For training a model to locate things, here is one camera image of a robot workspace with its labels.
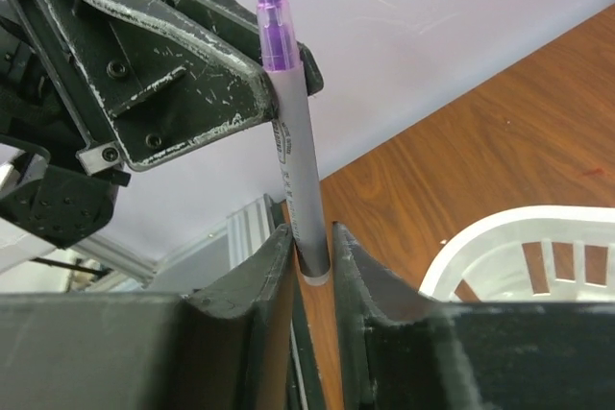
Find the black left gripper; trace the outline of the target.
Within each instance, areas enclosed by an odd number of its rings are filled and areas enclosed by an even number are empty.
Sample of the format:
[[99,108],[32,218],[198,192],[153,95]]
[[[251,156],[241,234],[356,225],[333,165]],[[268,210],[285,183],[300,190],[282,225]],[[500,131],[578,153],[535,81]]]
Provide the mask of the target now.
[[255,16],[235,0],[4,0],[1,216],[55,248],[103,228],[120,187],[270,121]]

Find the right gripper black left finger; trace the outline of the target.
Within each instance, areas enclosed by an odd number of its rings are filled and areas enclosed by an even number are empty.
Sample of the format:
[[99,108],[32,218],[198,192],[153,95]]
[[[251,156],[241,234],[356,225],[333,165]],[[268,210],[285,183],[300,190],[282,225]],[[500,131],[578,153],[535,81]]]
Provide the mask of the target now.
[[2,407],[284,408],[293,248],[281,225],[189,295],[3,296]]

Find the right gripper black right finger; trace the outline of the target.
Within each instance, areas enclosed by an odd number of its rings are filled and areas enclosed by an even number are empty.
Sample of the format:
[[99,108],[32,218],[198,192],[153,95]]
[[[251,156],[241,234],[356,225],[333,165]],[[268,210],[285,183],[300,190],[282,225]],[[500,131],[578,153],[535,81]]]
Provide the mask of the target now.
[[348,409],[610,409],[607,302],[438,301],[332,226]]

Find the purple pen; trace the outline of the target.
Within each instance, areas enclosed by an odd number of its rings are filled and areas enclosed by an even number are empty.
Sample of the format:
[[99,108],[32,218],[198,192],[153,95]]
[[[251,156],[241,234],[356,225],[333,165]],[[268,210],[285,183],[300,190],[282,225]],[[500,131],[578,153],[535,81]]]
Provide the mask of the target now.
[[273,130],[299,267],[312,286],[326,283],[331,261],[322,207],[308,88],[287,0],[257,0],[262,67],[277,97]]

